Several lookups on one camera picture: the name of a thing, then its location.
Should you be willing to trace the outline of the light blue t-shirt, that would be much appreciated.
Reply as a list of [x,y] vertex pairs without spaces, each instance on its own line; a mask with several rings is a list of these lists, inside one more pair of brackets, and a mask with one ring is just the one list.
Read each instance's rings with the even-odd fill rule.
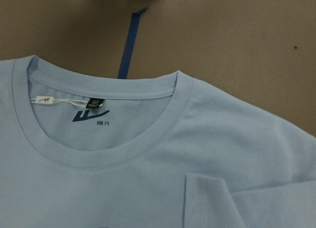
[[0,225],[313,228],[316,139],[180,71],[122,80],[4,60]]

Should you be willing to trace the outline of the white garment hang tag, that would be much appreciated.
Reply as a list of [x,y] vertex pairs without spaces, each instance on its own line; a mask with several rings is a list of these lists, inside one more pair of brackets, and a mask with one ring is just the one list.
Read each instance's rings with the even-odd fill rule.
[[57,103],[69,103],[76,107],[81,107],[85,109],[99,109],[105,103],[104,99],[90,98],[88,101],[84,100],[73,100],[73,99],[56,99],[53,96],[36,96],[30,99],[32,104],[41,105],[54,105]]

